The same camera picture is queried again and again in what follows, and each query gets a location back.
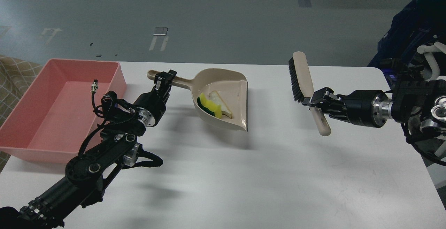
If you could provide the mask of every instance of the yellow sponge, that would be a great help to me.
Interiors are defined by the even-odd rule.
[[[210,115],[220,119],[222,118],[221,105],[217,105],[212,100],[207,99],[204,93],[201,93],[200,96],[197,98],[197,104],[203,111],[206,111]]]

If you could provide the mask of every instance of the brush bristles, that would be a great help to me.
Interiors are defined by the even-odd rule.
[[[303,102],[305,97],[302,94],[301,88],[299,87],[298,75],[296,73],[296,68],[294,67],[294,59],[293,58],[291,58],[288,61],[288,66],[290,69],[291,88],[293,90],[294,100],[297,102]]]

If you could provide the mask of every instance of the white table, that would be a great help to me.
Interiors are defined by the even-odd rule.
[[[248,132],[203,123],[190,92],[173,88],[161,122],[139,139],[164,165],[121,171],[104,201],[77,208],[66,228],[445,228],[446,211],[399,124],[373,129],[329,119],[332,134],[319,136],[310,112],[293,101],[287,66],[121,64],[129,102],[151,89],[149,69],[185,78],[211,67],[243,73]],[[315,89],[335,94],[388,89],[373,68],[310,70]],[[21,208],[63,170],[11,157],[0,174],[0,206]]]

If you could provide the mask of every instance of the metal connector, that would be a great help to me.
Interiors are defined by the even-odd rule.
[[[93,81],[93,84],[91,85],[91,93],[96,93],[96,90],[99,88],[99,85],[98,85],[98,80],[94,80]]]

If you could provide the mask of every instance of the pink plastic bin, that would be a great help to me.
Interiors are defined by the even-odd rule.
[[[28,161],[67,163],[102,119],[94,115],[95,95],[112,90],[122,97],[127,87],[118,62],[51,59],[0,128],[0,151]],[[99,134],[89,147],[100,142]]]

